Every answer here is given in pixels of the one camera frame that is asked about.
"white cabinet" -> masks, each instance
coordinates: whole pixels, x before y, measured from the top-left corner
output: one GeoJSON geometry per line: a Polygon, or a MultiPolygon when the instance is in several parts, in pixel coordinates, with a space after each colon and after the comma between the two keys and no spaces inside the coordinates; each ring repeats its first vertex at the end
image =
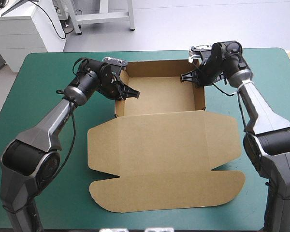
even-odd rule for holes
{"type": "MultiPolygon", "coordinates": [[[[10,0],[0,10],[0,54],[13,72],[18,72],[26,55],[35,52],[62,52],[66,40],[61,39],[46,14],[27,2],[1,17],[17,0],[10,0]]],[[[59,35],[64,37],[52,0],[38,4],[49,14],[59,35]]]]}

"table surface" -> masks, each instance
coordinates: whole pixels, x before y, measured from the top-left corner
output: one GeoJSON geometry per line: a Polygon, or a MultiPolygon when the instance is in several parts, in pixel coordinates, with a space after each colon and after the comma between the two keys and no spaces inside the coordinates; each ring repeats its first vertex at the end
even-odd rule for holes
{"type": "MultiPolygon", "coordinates": [[[[101,60],[105,56],[128,61],[185,59],[187,51],[45,53],[28,55],[0,113],[0,155],[20,132],[34,126],[61,96],[72,80],[72,65],[79,57],[101,60]]],[[[273,110],[290,121],[290,61],[279,48],[245,49],[244,56],[255,74],[254,82],[273,110]]],[[[230,86],[218,84],[227,92],[230,86]]],[[[236,97],[227,97],[213,87],[206,87],[207,111],[230,115],[238,120],[243,138],[236,97]]],[[[75,111],[77,137],[74,150],[58,177],[36,197],[42,224],[46,229],[98,229],[169,226],[186,230],[258,230],[263,225],[266,205],[266,180],[260,178],[244,149],[240,158],[223,165],[220,170],[241,170],[246,183],[231,202],[206,208],[157,210],[137,213],[112,213],[98,206],[88,186],[91,182],[111,177],[89,169],[87,165],[87,131],[112,119],[114,101],[95,93],[90,101],[75,111]]],[[[72,139],[72,124],[67,123],[60,141],[62,159],[72,139]]],[[[0,202],[0,228],[10,223],[0,202]]]]}

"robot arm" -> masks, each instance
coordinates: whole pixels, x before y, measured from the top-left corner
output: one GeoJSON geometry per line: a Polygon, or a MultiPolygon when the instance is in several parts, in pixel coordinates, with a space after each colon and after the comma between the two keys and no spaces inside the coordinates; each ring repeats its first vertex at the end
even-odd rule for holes
{"type": "Polygon", "coordinates": [[[290,122],[274,113],[258,92],[242,53],[236,41],[215,43],[211,49],[192,47],[190,54],[202,62],[181,80],[198,87],[224,79],[237,88],[249,115],[245,151],[259,175],[269,179],[263,231],[290,232],[290,122]]]}
{"type": "Polygon", "coordinates": [[[76,77],[64,89],[64,98],[33,128],[19,133],[0,157],[0,198],[15,232],[43,230],[34,197],[58,174],[61,150],[58,135],[73,111],[98,91],[113,100],[139,97],[119,78],[123,60],[99,62],[78,59],[76,77]]]}

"white floor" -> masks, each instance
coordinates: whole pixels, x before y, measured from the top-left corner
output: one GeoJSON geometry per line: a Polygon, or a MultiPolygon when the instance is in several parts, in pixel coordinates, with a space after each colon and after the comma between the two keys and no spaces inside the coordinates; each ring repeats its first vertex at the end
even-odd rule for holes
{"type": "MultiPolygon", "coordinates": [[[[75,1],[84,14],[96,13],[97,0],[75,1]]],[[[290,50],[290,0],[134,0],[135,31],[128,22],[83,25],[83,35],[67,37],[65,52],[177,50],[192,45],[238,40],[243,47],[290,50]]],[[[110,0],[124,11],[126,0],[110,0]]],[[[0,110],[16,73],[0,70],[0,110]]]]}

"wire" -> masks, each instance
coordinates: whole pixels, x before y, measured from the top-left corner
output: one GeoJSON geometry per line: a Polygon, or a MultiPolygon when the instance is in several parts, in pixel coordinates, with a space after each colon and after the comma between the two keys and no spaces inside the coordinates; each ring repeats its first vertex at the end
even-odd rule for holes
{"type": "Polygon", "coordinates": [[[69,101],[70,114],[71,114],[72,124],[73,124],[73,138],[72,138],[72,142],[71,142],[68,154],[67,154],[64,162],[62,163],[62,165],[58,168],[57,172],[53,175],[52,180],[55,179],[55,177],[59,174],[59,172],[62,170],[62,168],[64,167],[64,165],[68,161],[70,154],[73,150],[73,146],[74,146],[74,142],[75,142],[75,138],[76,138],[76,125],[75,125],[75,118],[74,118],[73,107],[72,107],[72,103],[74,103],[74,104],[76,104],[76,103],[75,103],[73,98],[70,98],[67,95],[65,95],[65,93],[62,90],[57,90],[56,93],[57,94],[64,94],[64,99],[67,99],[69,101]]]}
{"type": "Polygon", "coordinates": [[[225,95],[227,95],[229,97],[234,96],[234,93],[232,93],[232,94],[226,93],[225,91],[223,91],[222,89],[220,89],[218,86],[216,86],[214,83],[212,83],[212,85],[215,86],[216,89],[218,89],[220,92],[224,93],[225,95]]]}
{"type": "Polygon", "coordinates": [[[73,28],[71,31],[69,31],[69,32],[67,32],[67,33],[65,33],[65,34],[66,34],[66,35],[67,35],[67,34],[70,34],[72,31],[74,31],[74,28],[73,28]]]}
{"type": "Polygon", "coordinates": [[[61,37],[61,36],[59,35],[59,33],[58,33],[58,31],[56,30],[55,25],[54,25],[52,19],[50,18],[50,16],[48,15],[48,13],[47,13],[47,12],[46,12],[46,11],[45,11],[41,6],[39,6],[38,4],[36,4],[35,2],[33,2],[33,1],[31,1],[31,0],[28,0],[28,1],[30,1],[31,3],[33,3],[34,5],[36,5],[37,7],[39,7],[39,8],[40,8],[40,9],[41,9],[45,14],[46,14],[46,16],[47,16],[48,19],[50,20],[51,24],[53,25],[53,28],[54,28],[54,30],[55,30],[57,36],[58,36],[59,38],[65,40],[65,39],[67,38],[67,35],[64,34],[64,37],[61,37]]]}

